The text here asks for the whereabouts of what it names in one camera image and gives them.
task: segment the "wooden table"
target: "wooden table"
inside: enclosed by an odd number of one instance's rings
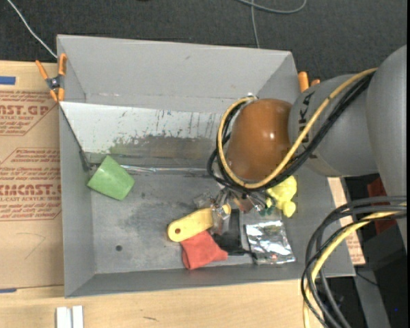
[[[0,294],[0,328],[55,326],[55,308],[82,305],[84,327],[303,327],[299,281],[64,299],[62,286]],[[320,327],[312,320],[312,327]]]

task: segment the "red cloth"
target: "red cloth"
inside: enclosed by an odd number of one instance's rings
[[[228,253],[217,245],[207,231],[180,242],[182,245],[182,261],[188,270],[194,270],[213,261],[228,259]]]

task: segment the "yellow toy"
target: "yellow toy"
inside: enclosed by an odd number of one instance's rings
[[[283,182],[267,190],[267,193],[277,200],[276,207],[281,209],[287,217],[291,217],[296,211],[296,204],[291,200],[296,192],[297,183],[294,176],[288,177]],[[270,208],[272,200],[269,198],[266,204]]]

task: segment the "orange clamp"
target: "orange clamp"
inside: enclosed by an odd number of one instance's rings
[[[62,53],[59,57],[58,75],[55,78],[50,78],[41,62],[38,60],[35,61],[35,64],[40,71],[41,77],[47,82],[47,85],[50,88],[50,95],[55,102],[63,101],[65,97],[65,91],[60,85],[60,80],[66,75],[67,60],[67,55],[65,53]]]

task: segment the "yellow handle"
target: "yellow handle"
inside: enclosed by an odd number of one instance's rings
[[[222,206],[226,214],[231,213],[229,204]],[[173,242],[182,242],[213,226],[213,208],[199,209],[173,221],[167,228],[167,235]]]

